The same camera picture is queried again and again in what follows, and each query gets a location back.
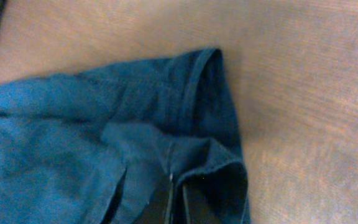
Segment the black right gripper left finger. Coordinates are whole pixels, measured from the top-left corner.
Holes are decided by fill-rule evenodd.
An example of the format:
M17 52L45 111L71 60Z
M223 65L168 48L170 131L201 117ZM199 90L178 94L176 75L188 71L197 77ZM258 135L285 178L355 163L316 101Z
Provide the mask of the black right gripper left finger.
M133 224L171 224L173 184L165 175Z

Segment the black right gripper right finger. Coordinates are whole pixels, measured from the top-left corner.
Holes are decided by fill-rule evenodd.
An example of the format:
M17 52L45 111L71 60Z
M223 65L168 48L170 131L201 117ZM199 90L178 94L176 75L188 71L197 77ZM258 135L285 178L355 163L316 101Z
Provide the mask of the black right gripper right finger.
M186 224L221 224L201 190L185 184L182 193Z

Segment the dark teal shorts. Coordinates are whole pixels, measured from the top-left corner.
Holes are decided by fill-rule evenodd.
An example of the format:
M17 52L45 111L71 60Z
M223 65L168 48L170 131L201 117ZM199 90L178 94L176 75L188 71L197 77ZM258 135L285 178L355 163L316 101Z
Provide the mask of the dark teal shorts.
M122 62L0 86L0 223L133 223L163 176L249 223L223 53Z

